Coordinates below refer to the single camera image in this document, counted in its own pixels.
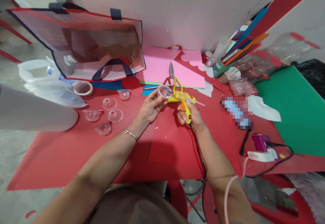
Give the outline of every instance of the black power cord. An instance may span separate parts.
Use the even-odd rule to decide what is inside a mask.
[[[186,195],[193,196],[193,195],[197,195],[202,190],[202,188],[203,188],[203,186],[205,184],[205,181],[207,180],[207,169],[205,168],[205,164],[203,163],[201,153],[200,153],[200,149],[199,149],[199,146],[198,146],[198,143],[197,143],[197,138],[196,138],[196,135],[195,135],[194,130],[192,128],[192,125],[189,124],[189,126],[192,129],[192,132],[193,132],[193,135],[194,135],[194,138],[195,138],[196,150],[197,150],[197,153],[198,153],[198,155],[200,157],[200,160],[201,160],[201,163],[202,163],[202,166],[203,166],[203,169],[204,169],[204,178],[203,178],[203,182],[202,182],[202,185],[200,186],[199,190],[197,190],[194,193],[185,193]]]
[[[265,143],[266,143],[267,146],[270,146],[270,147],[277,147],[277,146],[287,147],[288,149],[290,149],[290,155],[287,158],[285,158],[285,159],[283,159],[283,160],[278,161],[277,163],[275,163],[270,169],[268,169],[266,171],[263,171],[260,174],[257,174],[256,176],[246,176],[246,177],[248,177],[248,178],[255,178],[255,177],[259,177],[259,176],[261,176],[261,175],[263,175],[263,174],[265,174],[265,173],[267,173],[269,171],[272,171],[274,168],[276,168],[281,163],[283,163],[283,162],[289,160],[290,158],[292,158],[292,156],[295,153],[294,150],[290,146],[288,146],[288,145],[278,144],[278,143],[272,143],[272,142],[265,142]]]
[[[250,132],[251,132],[251,131],[252,131],[251,128],[247,129],[247,132],[246,132],[246,134],[245,134],[245,137],[244,137],[243,143],[242,143],[241,148],[240,148],[240,151],[239,151],[239,153],[240,153],[241,156],[244,156],[244,154],[245,154],[245,144],[246,144],[246,141],[247,141],[248,136],[250,135]]]

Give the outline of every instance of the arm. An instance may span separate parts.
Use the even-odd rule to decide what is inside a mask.
[[[187,105],[191,109],[192,128],[198,140],[203,162],[207,169],[207,180],[214,194],[219,222],[225,223],[224,218],[224,193],[226,186],[235,172],[203,122],[201,114],[196,106],[187,100]],[[177,116],[181,124],[187,119],[183,111],[179,111]],[[251,205],[245,195],[238,179],[236,179],[228,194],[228,216],[230,223],[258,223]]]
[[[166,104],[163,97],[157,98],[156,89],[126,129],[139,138]],[[122,131],[104,144],[33,223],[84,223],[124,166],[135,143],[132,135]]]

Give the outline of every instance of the hand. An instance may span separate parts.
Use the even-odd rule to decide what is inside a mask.
[[[196,108],[195,104],[193,104],[189,99],[186,99],[186,104],[191,110],[192,122],[191,125],[194,130],[201,130],[206,127],[204,121],[202,120],[200,111]],[[187,116],[184,111],[179,110],[177,113],[177,118],[180,124],[186,124]]]
[[[149,94],[149,96],[143,102],[143,105],[138,114],[138,117],[147,121],[148,124],[150,124],[156,119],[158,113],[168,103],[168,99],[162,96],[158,97],[157,93],[158,93],[158,89],[156,89],[151,94]]]

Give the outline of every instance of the silver bracelet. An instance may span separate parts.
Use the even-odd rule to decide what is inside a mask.
[[[124,131],[126,134],[131,134],[131,135],[135,138],[135,140],[138,141],[138,138],[137,138],[133,133],[131,133],[129,130],[123,129],[123,131]]]

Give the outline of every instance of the pink cable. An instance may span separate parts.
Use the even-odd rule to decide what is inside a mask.
[[[243,178],[245,176],[245,172],[246,172],[246,163],[247,161],[249,160],[250,158],[247,157],[244,161],[244,170],[243,170],[243,176],[241,178]],[[233,176],[230,181],[228,182],[227,184],[227,187],[226,187],[226,191],[224,193],[224,202],[223,202],[223,207],[224,207],[224,218],[225,218],[225,221],[226,221],[226,224],[229,224],[229,220],[228,220],[228,211],[227,211],[227,203],[228,203],[228,193],[229,193],[229,189],[230,189],[230,186],[231,184],[233,183],[233,181],[238,178],[238,176]]]

